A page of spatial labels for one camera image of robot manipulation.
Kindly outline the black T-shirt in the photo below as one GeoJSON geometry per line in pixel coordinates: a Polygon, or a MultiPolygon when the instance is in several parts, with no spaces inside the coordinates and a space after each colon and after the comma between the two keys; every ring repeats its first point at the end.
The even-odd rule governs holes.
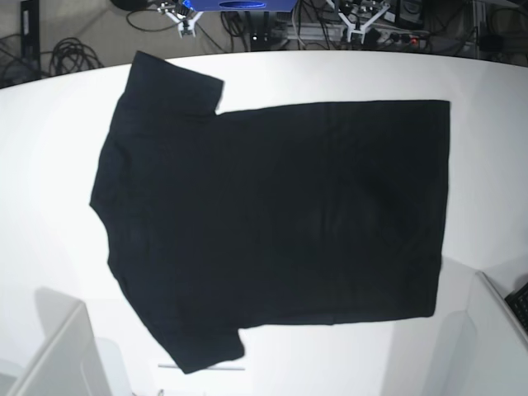
{"type": "Polygon", "coordinates": [[[241,358],[246,328],[432,316],[450,103],[217,114],[223,88],[138,52],[92,189],[111,272],[179,368],[241,358]]]}

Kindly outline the blue box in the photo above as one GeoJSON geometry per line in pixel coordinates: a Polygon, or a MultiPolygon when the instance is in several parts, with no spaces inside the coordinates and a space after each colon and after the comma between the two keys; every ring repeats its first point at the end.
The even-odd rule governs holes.
{"type": "Polygon", "coordinates": [[[296,0],[190,0],[184,2],[198,12],[264,11],[290,12],[296,0]]]}

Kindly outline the black keyboard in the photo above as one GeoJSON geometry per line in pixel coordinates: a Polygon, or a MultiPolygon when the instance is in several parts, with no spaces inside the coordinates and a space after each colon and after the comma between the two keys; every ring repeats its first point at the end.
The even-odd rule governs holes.
{"type": "Polygon", "coordinates": [[[525,331],[528,330],[528,284],[505,298],[511,311],[525,331]]]}

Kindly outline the white right partition panel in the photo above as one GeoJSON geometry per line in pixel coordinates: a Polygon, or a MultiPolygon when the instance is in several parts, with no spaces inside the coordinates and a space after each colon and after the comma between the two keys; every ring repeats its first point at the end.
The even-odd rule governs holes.
{"type": "Polygon", "coordinates": [[[484,273],[443,321],[422,394],[527,394],[527,336],[484,273]]]}

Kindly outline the white partition panel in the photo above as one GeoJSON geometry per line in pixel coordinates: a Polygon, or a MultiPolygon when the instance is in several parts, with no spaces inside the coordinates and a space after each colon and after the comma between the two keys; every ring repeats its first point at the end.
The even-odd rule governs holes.
{"type": "Polygon", "coordinates": [[[8,395],[111,395],[86,305],[74,301],[8,395]]]}
{"type": "Polygon", "coordinates": [[[527,336],[484,273],[443,321],[422,394],[527,394],[527,336]]]}

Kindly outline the white left partition panel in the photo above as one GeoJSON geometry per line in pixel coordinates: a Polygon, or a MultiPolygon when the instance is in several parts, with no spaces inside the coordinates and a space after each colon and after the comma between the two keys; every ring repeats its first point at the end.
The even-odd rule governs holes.
{"type": "Polygon", "coordinates": [[[86,305],[74,301],[8,395],[111,395],[86,305]]]}

